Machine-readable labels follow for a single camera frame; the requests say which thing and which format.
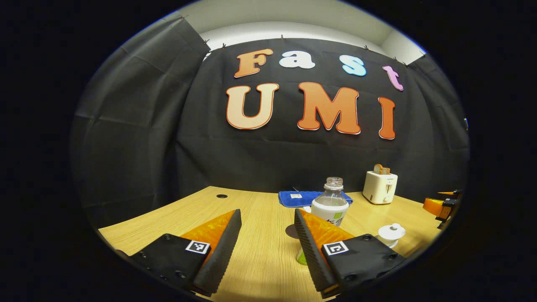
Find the green object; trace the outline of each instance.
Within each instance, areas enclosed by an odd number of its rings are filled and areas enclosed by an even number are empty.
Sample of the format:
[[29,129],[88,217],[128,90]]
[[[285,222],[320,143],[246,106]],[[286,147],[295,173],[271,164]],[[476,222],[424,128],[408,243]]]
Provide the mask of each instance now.
[[306,263],[306,256],[304,256],[304,251],[302,249],[300,249],[299,254],[296,256],[296,260],[302,265],[308,265]]

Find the pink letter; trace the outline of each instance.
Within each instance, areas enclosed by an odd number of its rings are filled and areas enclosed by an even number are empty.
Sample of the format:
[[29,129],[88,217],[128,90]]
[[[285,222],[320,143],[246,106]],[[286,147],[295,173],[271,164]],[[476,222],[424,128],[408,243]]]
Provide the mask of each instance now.
[[395,89],[403,91],[403,85],[399,84],[399,82],[397,81],[399,75],[390,66],[384,66],[382,67],[382,69],[386,70],[386,72],[388,73],[390,82],[395,87]]

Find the white toaster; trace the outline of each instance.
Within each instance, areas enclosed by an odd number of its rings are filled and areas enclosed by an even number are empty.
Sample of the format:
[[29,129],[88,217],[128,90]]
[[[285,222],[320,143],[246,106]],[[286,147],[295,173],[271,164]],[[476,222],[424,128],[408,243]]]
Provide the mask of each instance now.
[[397,175],[368,171],[362,194],[374,204],[389,204],[394,200]]

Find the blue towel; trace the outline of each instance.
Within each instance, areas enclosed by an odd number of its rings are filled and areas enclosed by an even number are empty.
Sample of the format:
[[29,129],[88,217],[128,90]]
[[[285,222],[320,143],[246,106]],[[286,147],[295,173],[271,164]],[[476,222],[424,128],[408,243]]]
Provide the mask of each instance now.
[[[278,200],[284,207],[310,206],[311,202],[322,193],[316,191],[282,191],[278,192]],[[352,204],[352,199],[347,194],[341,193],[349,205]]]

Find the screw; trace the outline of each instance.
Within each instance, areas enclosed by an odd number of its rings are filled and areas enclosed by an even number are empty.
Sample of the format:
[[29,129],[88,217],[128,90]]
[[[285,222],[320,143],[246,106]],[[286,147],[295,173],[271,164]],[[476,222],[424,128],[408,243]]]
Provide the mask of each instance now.
[[356,279],[356,274],[349,274],[343,278],[345,281],[353,281],[354,279]]
[[180,271],[180,270],[176,270],[176,271],[175,271],[175,274],[176,274],[177,277],[179,277],[179,278],[183,278],[183,279],[186,278],[186,275],[185,275],[182,271]]

